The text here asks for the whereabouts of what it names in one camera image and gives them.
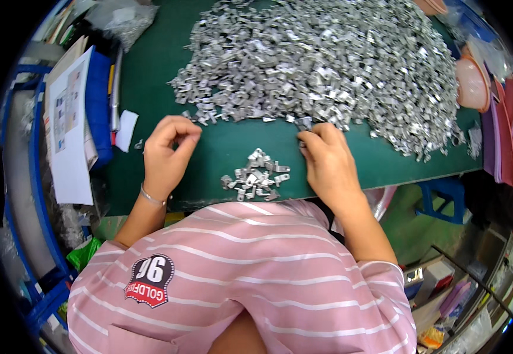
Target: person's left hand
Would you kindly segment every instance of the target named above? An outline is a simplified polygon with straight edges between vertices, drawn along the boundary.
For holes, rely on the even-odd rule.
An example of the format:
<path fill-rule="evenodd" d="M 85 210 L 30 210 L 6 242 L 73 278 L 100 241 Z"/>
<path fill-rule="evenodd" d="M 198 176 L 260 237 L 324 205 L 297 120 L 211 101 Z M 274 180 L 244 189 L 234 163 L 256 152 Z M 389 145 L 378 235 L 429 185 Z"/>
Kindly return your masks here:
<path fill-rule="evenodd" d="M 165 201 L 182 180 L 201 128 L 182 116 L 166 116 L 144 144 L 144 191 Z M 179 146 L 174 151 L 172 145 Z"/>

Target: person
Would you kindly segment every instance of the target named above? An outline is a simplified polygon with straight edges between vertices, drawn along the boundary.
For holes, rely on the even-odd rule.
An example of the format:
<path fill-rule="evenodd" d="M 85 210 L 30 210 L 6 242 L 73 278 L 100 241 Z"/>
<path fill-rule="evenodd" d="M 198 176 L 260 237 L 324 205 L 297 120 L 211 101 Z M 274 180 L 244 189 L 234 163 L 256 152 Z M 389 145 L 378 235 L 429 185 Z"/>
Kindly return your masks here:
<path fill-rule="evenodd" d="M 141 194 L 71 287 L 76 350 L 416 351 L 402 271 L 342 132 L 321 123 L 298 133 L 307 180 L 336 216 L 331 227 L 316 204 L 283 201 L 212 205 L 162 228 L 200 137 L 190 120 L 167 116 L 146 141 Z"/>

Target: shirt logo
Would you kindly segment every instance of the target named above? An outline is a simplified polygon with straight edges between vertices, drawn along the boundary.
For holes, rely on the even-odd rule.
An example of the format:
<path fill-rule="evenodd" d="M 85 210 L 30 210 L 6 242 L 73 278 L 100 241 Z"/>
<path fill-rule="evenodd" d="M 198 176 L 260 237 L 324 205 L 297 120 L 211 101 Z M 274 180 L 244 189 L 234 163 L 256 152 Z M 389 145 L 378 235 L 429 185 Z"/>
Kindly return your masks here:
<path fill-rule="evenodd" d="M 168 283 L 174 276 L 174 262 L 164 254 L 139 259 L 132 266 L 131 280 L 124 289 L 125 299 L 144 302 L 151 308 L 168 302 Z"/>

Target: blue stool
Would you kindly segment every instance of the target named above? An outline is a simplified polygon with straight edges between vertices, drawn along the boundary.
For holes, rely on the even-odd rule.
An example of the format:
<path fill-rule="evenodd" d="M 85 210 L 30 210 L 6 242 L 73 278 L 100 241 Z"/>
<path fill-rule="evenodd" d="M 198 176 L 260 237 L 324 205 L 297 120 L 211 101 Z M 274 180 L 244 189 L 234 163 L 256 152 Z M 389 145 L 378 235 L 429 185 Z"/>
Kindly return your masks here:
<path fill-rule="evenodd" d="M 465 216 L 465 187 L 456 177 L 445 177 L 438 180 L 429 180 L 417 183 L 422 188 L 423 210 L 416 208 L 416 215 L 428 215 L 446 222 L 463 225 L 463 216 Z M 437 210 L 433 209 L 433 197 L 431 192 L 436 192 L 439 198 L 445 201 Z M 443 209 L 453 202 L 455 211 L 453 216 L 447 216 L 442 213 Z"/>

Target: instruction sheet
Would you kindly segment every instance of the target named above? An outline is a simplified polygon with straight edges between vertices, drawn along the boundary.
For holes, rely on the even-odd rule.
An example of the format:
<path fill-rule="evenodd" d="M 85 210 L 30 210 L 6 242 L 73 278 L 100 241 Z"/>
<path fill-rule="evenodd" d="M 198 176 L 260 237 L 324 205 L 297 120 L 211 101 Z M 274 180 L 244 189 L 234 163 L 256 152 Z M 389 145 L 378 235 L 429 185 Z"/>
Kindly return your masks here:
<path fill-rule="evenodd" d="M 93 205 L 84 146 L 85 84 L 92 50 L 50 85 L 50 164 L 58 203 Z"/>

